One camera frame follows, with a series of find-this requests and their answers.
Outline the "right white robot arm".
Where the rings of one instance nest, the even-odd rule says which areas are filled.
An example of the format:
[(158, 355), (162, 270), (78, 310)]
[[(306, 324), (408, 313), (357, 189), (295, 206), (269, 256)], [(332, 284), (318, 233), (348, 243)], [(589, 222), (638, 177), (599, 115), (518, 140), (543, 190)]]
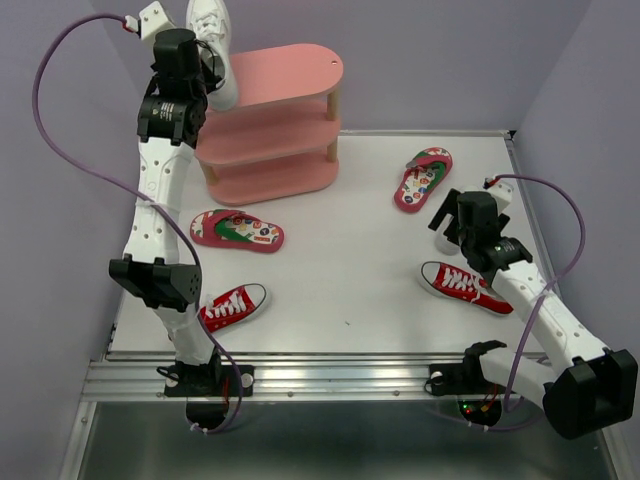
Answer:
[(447, 240), (459, 246), (469, 267), (504, 299), (533, 335), (547, 364), (523, 357), (498, 340), (468, 347), (461, 361), (430, 368), (425, 389), (434, 396), (483, 394), (497, 385), (539, 407), (565, 439), (630, 419), (638, 363), (594, 336), (548, 286), (531, 253), (503, 236), (509, 221), (487, 190), (447, 194), (429, 227), (448, 220)]

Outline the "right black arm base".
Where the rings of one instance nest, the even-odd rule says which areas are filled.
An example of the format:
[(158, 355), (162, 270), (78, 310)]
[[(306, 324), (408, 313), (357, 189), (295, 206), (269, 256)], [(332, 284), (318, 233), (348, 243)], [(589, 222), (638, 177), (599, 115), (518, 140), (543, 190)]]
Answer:
[(501, 418), (499, 396), (504, 388), (485, 378), (480, 358), (505, 347), (504, 343), (497, 340), (476, 342), (464, 351), (459, 362), (431, 364), (424, 391), (435, 397), (462, 396), (458, 401), (462, 419), (471, 427), (493, 429)]

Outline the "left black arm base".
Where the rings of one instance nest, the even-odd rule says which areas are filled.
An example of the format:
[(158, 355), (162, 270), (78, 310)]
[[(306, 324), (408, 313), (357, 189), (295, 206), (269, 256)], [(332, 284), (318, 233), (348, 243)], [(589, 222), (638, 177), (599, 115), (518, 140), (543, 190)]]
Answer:
[(185, 417), (191, 431), (204, 435), (222, 433), (236, 419), (244, 399), (253, 395), (253, 365), (192, 366), (176, 362), (159, 366), (156, 372), (164, 378), (163, 395), (185, 399)]

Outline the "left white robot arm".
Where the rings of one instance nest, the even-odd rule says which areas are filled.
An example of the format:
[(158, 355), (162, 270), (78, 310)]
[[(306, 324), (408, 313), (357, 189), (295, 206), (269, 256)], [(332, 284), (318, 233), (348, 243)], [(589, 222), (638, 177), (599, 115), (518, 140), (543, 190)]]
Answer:
[(110, 262), (109, 275), (160, 318), (177, 363), (191, 365), (188, 382), (210, 394), (221, 386), (223, 371), (210, 361), (214, 344), (196, 317), (202, 270), (197, 262), (180, 262), (184, 233), (177, 224), (207, 109), (196, 36), (182, 28), (162, 31), (153, 56), (137, 118), (140, 195), (123, 256)]

